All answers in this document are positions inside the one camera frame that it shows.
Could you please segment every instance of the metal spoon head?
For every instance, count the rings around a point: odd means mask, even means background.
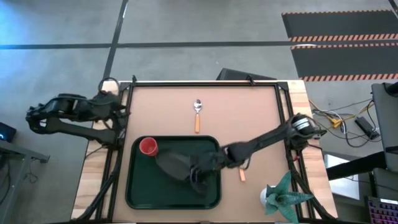
[[[199,111],[201,110],[201,101],[199,99],[195,100],[195,102],[193,103],[193,107],[195,108],[197,113],[199,113]]]

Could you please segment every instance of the red cup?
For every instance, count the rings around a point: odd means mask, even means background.
[[[147,156],[156,156],[159,149],[154,138],[146,137],[139,143],[139,150]]]

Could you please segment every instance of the green plant leaf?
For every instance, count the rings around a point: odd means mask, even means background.
[[[273,193],[277,193],[279,195],[286,194],[289,190],[289,185],[290,185],[290,178],[291,174],[290,171],[288,171],[280,180],[279,184],[276,185],[273,189]]]
[[[270,196],[268,196],[267,202],[269,202],[271,205],[275,205],[276,207],[279,206],[279,203],[276,201],[276,198],[278,197],[277,194],[270,194]]]
[[[266,215],[271,215],[278,210],[278,207],[271,205],[271,203],[266,203]]]
[[[313,198],[313,195],[298,193],[295,195],[289,195],[289,194],[280,195],[276,198],[276,200],[281,206],[286,206],[286,205],[295,205],[298,203],[302,203],[311,198]]]
[[[267,184],[267,193],[266,197],[270,196],[270,194],[274,193],[274,188]]]
[[[294,211],[294,209],[288,205],[288,206],[280,206],[278,207],[280,213],[289,221],[294,224],[299,224],[299,220],[297,219],[297,214]]]

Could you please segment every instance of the white pot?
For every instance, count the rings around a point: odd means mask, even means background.
[[[260,193],[260,202],[262,204],[262,206],[266,206],[266,202],[267,202],[267,187],[264,188],[261,193]]]

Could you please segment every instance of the small orange object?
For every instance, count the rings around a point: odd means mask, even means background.
[[[239,176],[241,177],[241,182],[245,182],[246,181],[243,169],[239,168]]]

